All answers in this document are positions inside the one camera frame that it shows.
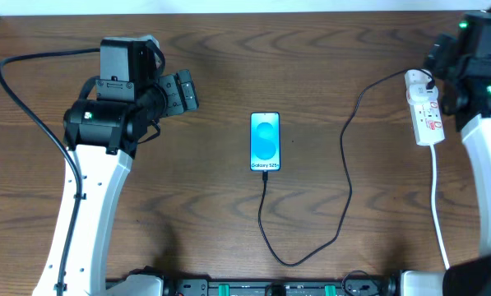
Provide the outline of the blue Galaxy smartphone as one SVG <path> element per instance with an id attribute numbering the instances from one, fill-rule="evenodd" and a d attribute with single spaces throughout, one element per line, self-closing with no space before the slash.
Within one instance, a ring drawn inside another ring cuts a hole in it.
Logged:
<path id="1" fill-rule="evenodd" d="M 250 169 L 280 170 L 280 114 L 258 112 L 250 116 Z"/>

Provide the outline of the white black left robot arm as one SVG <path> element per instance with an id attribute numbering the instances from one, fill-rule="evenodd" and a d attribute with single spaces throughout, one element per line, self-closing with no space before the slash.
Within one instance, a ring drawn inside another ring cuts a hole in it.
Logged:
<path id="1" fill-rule="evenodd" d="M 164 281 L 139 271 L 109 287 L 106 265 L 118 199 L 137 147 L 162 118 L 198 108 L 190 72 L 164 74 L 151 35 L 107 37 L 100 75 L 82 87 L 63 117 L 66 162 L 53 241 L 35 295 L 163 295 Z"/>

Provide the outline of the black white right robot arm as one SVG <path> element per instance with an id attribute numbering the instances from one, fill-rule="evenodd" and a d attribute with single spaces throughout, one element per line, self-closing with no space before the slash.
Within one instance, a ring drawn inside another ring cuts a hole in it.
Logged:
<path id="1" fill-rule="evenodd" d="M 475 177 L 479 257 L 443 272 L 401 271 L 385 295 L 491 295 L 491 8 L 467 12 L 457 37 L 439 35 L 421 68 L 404 70 L 415 139 L 444 138 L 440 114 L 453 116 Z"/>

